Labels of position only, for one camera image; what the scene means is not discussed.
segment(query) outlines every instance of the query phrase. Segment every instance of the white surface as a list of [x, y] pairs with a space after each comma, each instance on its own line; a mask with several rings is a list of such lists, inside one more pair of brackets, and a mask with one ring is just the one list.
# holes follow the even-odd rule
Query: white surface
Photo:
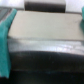
[[24, 9], [24, 0], [0, 0], [0, 7]]
[[84, 0], [66, 0], [66, 12], [82, 13]]
[[25, 0], [26, 2], [33, 2], [33, 3], [48, 3], [48, 4], [62, 4], [66, 5], [65, 0]]
[[18, 11], [8, 36], [11, 38], [40, 38], [83, 40], [79, 14]]

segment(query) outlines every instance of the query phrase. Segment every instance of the gray surface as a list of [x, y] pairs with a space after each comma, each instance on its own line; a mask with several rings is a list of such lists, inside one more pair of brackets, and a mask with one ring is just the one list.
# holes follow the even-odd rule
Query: gray surface
[[24, 10], [24, 0], [0, 0], [0, 7]]
[[84, 21], [79, 14], [18, 11], [8, 36], [84, 41]]

